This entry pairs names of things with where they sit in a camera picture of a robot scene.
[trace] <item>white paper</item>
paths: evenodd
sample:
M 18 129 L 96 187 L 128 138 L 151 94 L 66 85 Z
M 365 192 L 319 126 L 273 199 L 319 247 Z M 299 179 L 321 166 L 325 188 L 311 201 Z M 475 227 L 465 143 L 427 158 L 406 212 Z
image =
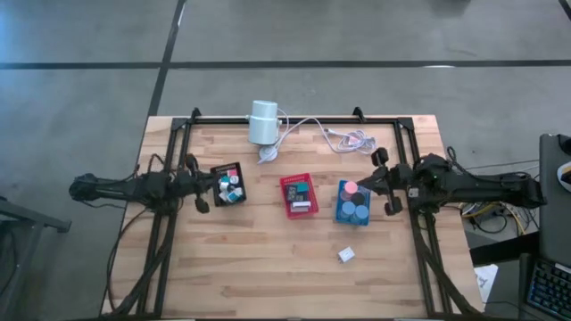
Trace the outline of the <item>white paper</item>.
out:
M 482 298 L 482 302 L 486 303 L 492 291 L 493 280 L 496 278 L 496 274 L 498 274 L 498 266 L 491 264 L 485 267 L 476 267 L 474 268 L 474 272 L 476 272 L 476 281 L 480 290 L 480 297 Z

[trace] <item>black floor stripe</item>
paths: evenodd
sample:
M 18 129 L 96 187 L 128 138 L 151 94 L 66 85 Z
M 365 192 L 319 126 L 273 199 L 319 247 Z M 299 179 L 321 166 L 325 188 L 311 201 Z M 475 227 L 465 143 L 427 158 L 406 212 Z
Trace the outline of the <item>black floor stripe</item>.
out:
M 567 17 L 571 20 L 571 7 L 569 7 L 569 2 L 567 0 L 559 0 L 559 4 L 561 4 Z
M 157 77 L 157 82 L 154 84 L 153 97 L 151 98 L 151 104 L 149 105 L 149 111 L 147 112 L 148 116 L 156 116 L 159 111 L 164 83 L 167 80 L 167 73 L 169 72 L 168 64 L 170 63 L 170 58 L 172 58 L 172 52 L 174 51 L 175 43 L 177 42 L 178 28 L 182 21 L 185 4 L 186 0 L 178 0 L 177 2 L 175 15 L 172 18 L 172 23 L 170 25 L 169 39 L 167 40 L 164 55 L 162 56 L 162 65 L 159 69 L 159 76 Z
M 0 70 L 149 70 L 161 62 L 0 62 Z
M 474 68 L 474 67 L 569 67 L 571 60 L 500 61 L 307 61 L 307 62 L 171 62 L 177 70 L 320 69 L 320 68 Z

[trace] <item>concrete floor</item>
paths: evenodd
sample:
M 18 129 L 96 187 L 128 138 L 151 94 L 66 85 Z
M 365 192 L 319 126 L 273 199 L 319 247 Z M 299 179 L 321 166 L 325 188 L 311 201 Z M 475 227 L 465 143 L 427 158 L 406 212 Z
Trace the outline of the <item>concrete floor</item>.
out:
M 0 62 L 159 62 L 176 4 L 0 0 Z M 172 61 L 571 59 L 569 28 L 557 0 L 189 0 Z M 67 189 L 86 171 L 132 170 L 157 74 L 0 70 L 0 194 L 73 221 L 66 235 L 45 232 L 22 320 L 97 315 L 121 211 L 89 209 Z M 158 114 L 246 114 L 253 99 L 292 114 L 433 113 L 471 167 L 535 159 L 539 134 L 569 134 L 570 77 L 571 67 L 171 70 Z M 515 298 L 503 283 L 494 300 Z

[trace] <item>keyboard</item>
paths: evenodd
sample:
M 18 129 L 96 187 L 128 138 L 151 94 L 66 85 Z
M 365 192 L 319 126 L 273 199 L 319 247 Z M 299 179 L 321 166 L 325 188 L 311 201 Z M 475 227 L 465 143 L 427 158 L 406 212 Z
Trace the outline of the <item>keyboard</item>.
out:
M 554 317 L 571 321 L 571 273 L 564 269 L 538 259 L 527 303 Z

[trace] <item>wooden table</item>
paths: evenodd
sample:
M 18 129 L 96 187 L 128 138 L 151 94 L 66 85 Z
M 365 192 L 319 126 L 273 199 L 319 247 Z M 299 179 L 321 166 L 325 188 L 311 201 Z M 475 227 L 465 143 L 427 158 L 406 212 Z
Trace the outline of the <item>wooden table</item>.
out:
M 152 153 L 165 153 L 171 119 L 149 119 L 139 157 L 142 169 L 146 170 Z M 435 116 L 413 119 L 420 154 L 443 155 Z M 327 127 L 339 132 L 363 129 L 377 139 L 378 146 L 387 148 L 390 166 L 398 161 L 391 126 Z M 216 208 L 209 192 L 205 199 L 211 212 L 200 214 L 194 208 L 194 196 L 186 198 L 178 214 L 163 316 L 424 316 L 406 209 L 387 217 L 385 197 L 374 196 L 369 226 L 334 222 L 339 180 L 369 176 L 375 169 L 370 158 L 358 152 L 336 154 L 317 125 L 300 125 L 284 141 L 276 160 L 257 165 L 258 147 L 248 143 L 247 136 L 245 125 L 192 127 L 188 151 L 196 156 L 201 170 L 239 161 L 248 199 L 238 206 Z M 410 148 L 406 147 L 408 159 L 412 160 Z M 320 211 L 311 218 L 289 220 L 278 188 L 279 178 L 303 172 L 311 173 Z M 138 204 L 129 204 L 125 222 L 141 209 Z M 458 212 L 443 209 L 436 217 L 444 267 L 470 303 L 482 309 Z M 120 242 L 112 271 L 118 303 L 142 272 L 152 221 L 151 214 L 140 218 Z M 347 246 L 356 256 L 340 264 L 336 254 Z M 431 283 L 438 309 L 433 277 Z M 149 300 L 154 300 L 153 285 Z M 108 302 L 103 305 L 103 311 L 107 309 Z

